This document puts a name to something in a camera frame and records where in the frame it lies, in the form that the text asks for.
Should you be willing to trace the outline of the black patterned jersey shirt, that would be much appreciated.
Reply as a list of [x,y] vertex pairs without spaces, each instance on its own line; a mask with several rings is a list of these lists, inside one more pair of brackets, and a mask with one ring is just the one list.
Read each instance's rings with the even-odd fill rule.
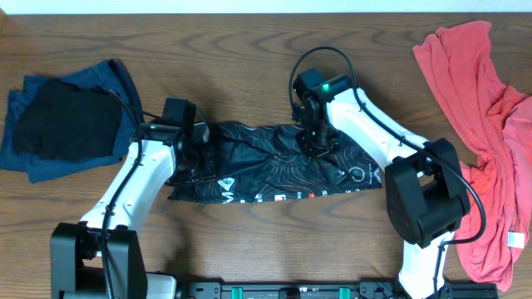
[[168,181],[171,200],[264,203],[382,187],[377,163],[354,140],[312,160],[300,149],[299,125],[248,127],[238,122],[195,126],[195,169]]

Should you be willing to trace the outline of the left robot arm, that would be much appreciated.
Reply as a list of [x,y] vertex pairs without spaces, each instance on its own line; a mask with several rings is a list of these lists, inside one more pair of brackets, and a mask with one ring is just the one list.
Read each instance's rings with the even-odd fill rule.
[[169,97],[160,117],[139,123],[120,171],[78,223],[59,223],[50,239],[54,298],[186,298],[178,277],[148,272],[140,232],[166,184],[193,184],[201,168],[212,171],[200,144],[209,129],[199,110]]

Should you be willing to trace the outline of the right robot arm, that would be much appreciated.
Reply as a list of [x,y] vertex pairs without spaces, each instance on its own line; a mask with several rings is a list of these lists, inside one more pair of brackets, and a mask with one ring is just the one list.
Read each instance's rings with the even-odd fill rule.
[[290,77],[293,119],[305,129],[298,142],[310,159],[340,150],[345,135],[385,174],[387,215],[404,244],[398,281],[410,298],[438,298],[446,249],[470,212],[469,185],[455,148],[430,142],[399,125],[360,88],[354,75],[326,80],[315,68]]

